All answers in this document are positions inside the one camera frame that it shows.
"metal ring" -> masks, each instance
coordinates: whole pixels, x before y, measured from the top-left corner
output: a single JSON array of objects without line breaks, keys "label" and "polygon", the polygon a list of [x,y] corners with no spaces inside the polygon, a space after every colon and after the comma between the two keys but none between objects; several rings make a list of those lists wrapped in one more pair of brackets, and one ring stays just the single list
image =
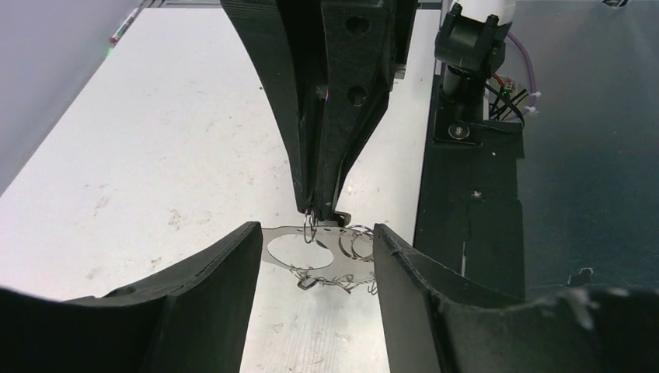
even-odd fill
[{"label": "metal ring", "polygon": [[[307,239],[307,226],[310,231],[310,239]],[[312,206],[305,211],[305,222],[302,225],[303,235],[306,243],[312,243],[316,240],[316,232],[318,231],[318,220],[316,219],[316,212]]]},{"label": "metal ring", "polygon": [[[346,231],[352,231],[352,239],[350,240],[350,253],[343,247],[343,234]],[[365,235],[371,240],[373,240],[373,234],[372,230],[369,227],[363,226],[363,225],[352,225],[349,227],[346,227],[346,229],[341,232],[339,235],[339,250],[341,250],[342,254],[345,255],[347,258],[350,258],[352,260],[356,260],[358,262],[372,262],[373,261],[373,253],[367,255],[367,256],[362,256],[361,254],[357,253],[354,249],[354,243],[359,239],[359,237]]]}]

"white tabletop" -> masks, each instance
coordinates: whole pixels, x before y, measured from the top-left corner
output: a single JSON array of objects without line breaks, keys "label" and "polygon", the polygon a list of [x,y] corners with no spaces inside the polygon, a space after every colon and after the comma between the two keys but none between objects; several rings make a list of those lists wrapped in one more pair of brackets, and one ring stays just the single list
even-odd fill
[{"label": "white tabletop", "polygon": [[[339,210],[413,238],[439,11],[419,11],[406,78]],[[221,9],[146,9],[0,197],[0,284],[102,296],[245,221],[300,225],[284,146]],[[377,297],[300,291],[263,263],[242,371],[388,371]]]}]

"circular hole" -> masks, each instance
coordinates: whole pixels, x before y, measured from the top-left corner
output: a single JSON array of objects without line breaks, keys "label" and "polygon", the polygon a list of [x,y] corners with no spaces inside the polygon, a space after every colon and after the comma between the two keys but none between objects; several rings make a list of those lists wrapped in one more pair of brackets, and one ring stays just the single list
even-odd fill
[{"label": "circular hole", "polygon": [[120,297],[121,295],[129,295],[129,294],[135,293],[137,290],[138,289],[135,288],[135,286],[124,286],[123,288],[118,288],[118,289],[112,290],[104,298],[112,298],[112,297]]},{"label": "circular hole", "polygon": [[328,249],[313,244],[308,245],[302,235],[284,235],[268,244],[268,251],[283,264],[297,268],[323,268],[334,261]]},{"label": "circular hole", "polygon": [[368,21],[361,17],[350,17],[346,21],[346,28],[348,28],[348,31],[353,35],[361,35],[362,33],[365,33],[368,31],[369,26]]},{"label": "circular hole", "polygon": [[366,101],[366,89],[361,88],[359,85],[348,89],[348,99],[355,106],[364,105]]}]

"metal plate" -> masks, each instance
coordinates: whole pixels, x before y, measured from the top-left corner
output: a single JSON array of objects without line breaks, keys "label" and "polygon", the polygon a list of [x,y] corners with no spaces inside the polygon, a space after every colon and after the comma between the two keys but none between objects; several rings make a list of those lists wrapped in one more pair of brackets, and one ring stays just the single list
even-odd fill
[{"label": "metal plate", "polygon": [[[304,236],[305,231],[301,227],[264,228],[261,260],[287,270],[298,270],[300,268],[294,267],[290,263],[281,262],[268,249],[271,242],[285,235]],[[352,260],[342,253],[341,249],[348,250],[353,239],[355,239],[354,249],[358,253],[364,255],[373,252],[373,239],[367,235],[341,227],[318,227],[314,242],[309,245],[317,245],[321,249],[329,250],[334,256],[334,260],[325,267],[310,268],[307,274],[311,277],[326,278],[328,280],[351,275],[351,282],[355,284],[372,280],[373,263]]]}]

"white wall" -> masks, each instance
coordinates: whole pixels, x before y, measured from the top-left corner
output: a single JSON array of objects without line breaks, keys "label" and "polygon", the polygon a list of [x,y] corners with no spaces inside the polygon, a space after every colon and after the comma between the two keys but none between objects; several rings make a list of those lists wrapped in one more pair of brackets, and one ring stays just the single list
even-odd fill
[{"label": "white wall", "polygon": [[2,1],[0,194],[98,68],[110,36],[137,4],[138,0]]}]

